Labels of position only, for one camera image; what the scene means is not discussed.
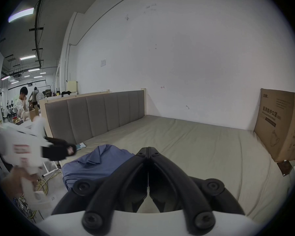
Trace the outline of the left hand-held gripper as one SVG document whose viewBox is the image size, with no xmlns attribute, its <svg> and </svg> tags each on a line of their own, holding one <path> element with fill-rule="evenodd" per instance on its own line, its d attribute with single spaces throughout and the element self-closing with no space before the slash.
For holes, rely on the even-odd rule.
<svg viewBox="0 0 295 236">
<path fill-rule="evenodd" d="M 3 159 L 28 175 L 38 174 L 39 168 L 53 160 L 63 160 L 76 154 L 76 145 L 63 139 L 45 139 L 46 120 L 35 118 L 31 128 L 12 123 L 0 126 L 0 153 Z M 43 149 L 52 145 L 51 159 L 43 157 Z M 30 209 L 50 209 L 51 200 L 43 191 L 35 190 L 32 180 L 21 177 L 21 190 Z"/>
</svg>

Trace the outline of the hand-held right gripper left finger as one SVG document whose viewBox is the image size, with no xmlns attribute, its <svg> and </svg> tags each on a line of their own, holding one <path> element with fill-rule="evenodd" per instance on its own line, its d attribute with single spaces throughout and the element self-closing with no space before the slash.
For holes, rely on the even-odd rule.
<svg viewBox="0 0 295 236">
<path fill-rule="evenodd" d="M 77 180 L 60 200 L 52 215 L 84 211 L 81 223 L 84 229 L 110 229 L 116 207 L 125 211 L 120 196 L 144 168 L 148 147 L 119 166 L 110 176 L 97 180 Z"/>
</svg>

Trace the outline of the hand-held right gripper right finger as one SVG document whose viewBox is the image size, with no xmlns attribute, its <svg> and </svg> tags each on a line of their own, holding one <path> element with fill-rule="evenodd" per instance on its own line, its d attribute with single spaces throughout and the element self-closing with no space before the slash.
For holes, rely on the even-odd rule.
<svg viewBox="0 0 295 236">
<path fill-rule="evenodd" d="M 169 206 L 183 210 L 187 231 L 211 231 L 216 224 L 213 211 L 245 215 L 221 180 L 190 177 L 154 147 L 149 147 L 149 164 L 173 191 L 174 200 Z"/>
</svg>

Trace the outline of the person's left hand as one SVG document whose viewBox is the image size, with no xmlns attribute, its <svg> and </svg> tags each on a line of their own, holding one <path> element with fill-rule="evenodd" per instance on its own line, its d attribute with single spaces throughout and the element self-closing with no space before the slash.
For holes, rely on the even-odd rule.
<svg viewBox="0 0 295 236">
<path fill-rule="evenodd" d="M 39 179 L 37 174 L 30 175 L 24 168 L 13 167 L 10 173 L 0 181 L 0 186 L 9 200 L 23 193 L 22 178 L 29 180 L 34 186 Z"/>
</svg>

